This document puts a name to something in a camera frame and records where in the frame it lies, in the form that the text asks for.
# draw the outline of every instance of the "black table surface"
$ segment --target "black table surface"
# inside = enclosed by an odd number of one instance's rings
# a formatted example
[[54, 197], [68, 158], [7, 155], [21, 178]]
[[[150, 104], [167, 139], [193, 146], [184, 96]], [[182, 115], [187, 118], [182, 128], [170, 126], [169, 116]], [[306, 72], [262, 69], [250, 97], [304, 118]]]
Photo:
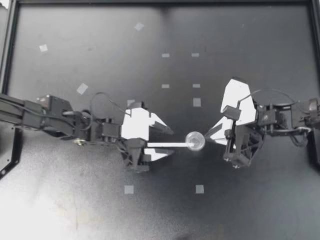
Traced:
[[[136, 30], [137, 23], [144, 27]], [[41, 52], [44, 44], [48, 51]], [[8, 94], [32, 101], [52, 94], [76, 110], [87, 109], [101, 91], [123, 108], [127, 100], [145, 101], [175, 131], [151, 139], [182, 142], [221, 118], [233, 76], [251, 90], [318, 97], [307, 8], [25, 5]], [[88, 89], [79, 94], [82, 83]], [[201, 98], [201, 107], [193, 107], [193, 98]], [[273, 93], [256, 100], [288, 102]], [[95, 109], [123, 119], [103, 100]], [[267, 138], [243, 169], [224, 162], [223, 151], [213, 143], [200, 152], [176, 149], [150, 172], [136, 174], [124, 170], [115, 148], [79, 147], [25, 131], [21, 162], [0, 181], [0, 224], [10, 232], [6, 239], [319, 239], [320, 176], [306, 148]], [[124, 193], [126, 185], [134, 186], [133, 194]], [[204, 194], [195, 194], [196, 185]]]

